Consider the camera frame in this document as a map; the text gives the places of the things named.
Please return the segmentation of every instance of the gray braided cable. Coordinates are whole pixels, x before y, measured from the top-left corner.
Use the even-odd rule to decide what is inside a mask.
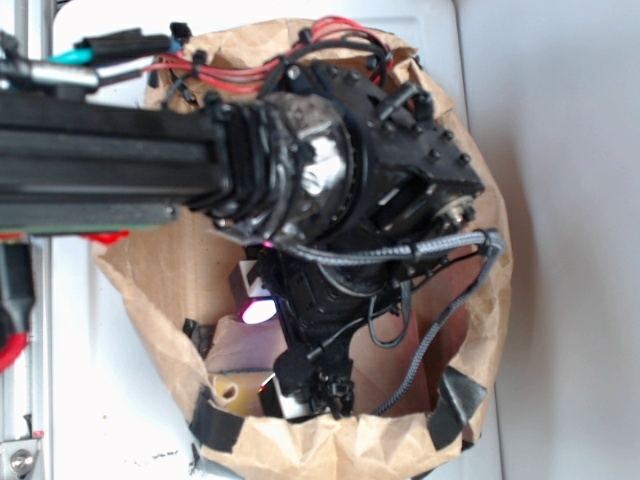
[[[469,245],[482,245],[487,241],[490,232],[476,231],[457,233],[432,240],[423,240],[412,246],[399,245],[385,247],[377,250],[367,250],[356,253],[334,253],[315,250],[308,247],[281,247],[290,255],[302,260],[315,262],[331,267],[356,267],[361,265],[373,265],[392,260],[408,260],[413,258],[434,258],[443,255],[456,248]]]
[[[490,232],[489,235],[485,238],[486,244],[489,247],[486,260],[482,265],[480,273],[476,279],[467,287],[467,289],[462,292],[453,302],[451,302],[447,308],[440,314],[437,320],[431,325],[431,328],[427,331],[427,334],[424,336],[416,353],[413,355],[413,359],[411,360],[411,364],[409,365],[409,369],[407,370],[407,374],[404,377],[404,380],[400,384],[400,387],[389,397],[389,399],[376,408],[372,415],[382,415],[384,412],[389,410],[402,396],[407,393],[409,387],[413,383],[416,374],[418,373],[418,369],[420,368],[420,364],[422,363],[422,358],[424,357],[429,345],[436,337],[440,329],[447,323],[447,320],[451,318],[451,316],[455,313],[455,311],[460,308],[468,299],[473,295],[478,288],[484,283],[484,281],[489,276],[491,269],[498,261],[498,258],[502,254],[504,250],[504,242],[495,232]]]

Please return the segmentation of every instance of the wire bundle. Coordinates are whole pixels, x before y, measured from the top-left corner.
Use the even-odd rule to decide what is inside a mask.
[[[372,74],[372,80],[377,83],[383,81],[386,69],[390,67],[391,49],[374,32],[348,18],[328,16],[316,20],[309,29],[302,30],[300,40],[289,51],[259,67],[217,68],[194,63],[184,58],[182,52],[177,52],[174,55],[161,55],[159,62],[146,67],[144,71],[182,70],[187,76],[220,90],[235,94],[255,94],[264,90],[265,81],[273,77],[273,73],[279,72],[283,65],[314,51],[330,48],[369,51],[378,58],[382,57]]]

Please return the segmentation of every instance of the metal frame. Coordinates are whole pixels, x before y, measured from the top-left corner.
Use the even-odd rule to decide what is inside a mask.
[[[51,53],[54,0],[0,0],[0,28],[20,40],[22,53]],[[33,309],[29,346],[0,376],[0,474],[4,480],[51,478],[51,244],[32,245],[38,302]]]

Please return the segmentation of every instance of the red part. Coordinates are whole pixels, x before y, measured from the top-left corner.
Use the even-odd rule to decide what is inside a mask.
[[[14,238],[22,238],[24,233],[0,233],[0,240],[13,240]]]
[[[4,347],[0,349],[0,372],[4,372],[8,367],[13,365],[16,358],[20,356],[27,346],[28,334],[14,333],[9,335]]]
[[[122,232],[89,233],[86,235],[81,235],[82,238],[87,238],[92,242],[100,242],[103,245],[113,245],[121,238],[128,237],[128,236],[129,236],[128,230],[123,230]]]

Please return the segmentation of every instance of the white surface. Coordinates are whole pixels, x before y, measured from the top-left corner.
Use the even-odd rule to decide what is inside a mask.
[[[197,0],[179,4],[74,0],[57,17],[54,50],[64,51],[86,35],[129,27],[166,33],[171,21],[186,21],[197,34],[277,17],[341,14],[392,30],[421,47],[426,69],[459,101],[459,112],[464,114],[456,23],[449,0],[334,1],[322,7],[299,0],[252,2],[252,8],[247,3],[237,9],[226,5],[222,16],[211,2]],[[134,106],[141,102],[142,89],[143,82],[129,82],[107,89],[97,100]],[[55,480],[187,478],[192,438],[186,423],[142,350],[119,294],[91,264],[88,248],[79,239],[54,241]],[[432,478],[501,478],[493,412],[480,445]]]
[[[471,132],[516,255],[505,478],[638,478],[640,2],[458,7]]]

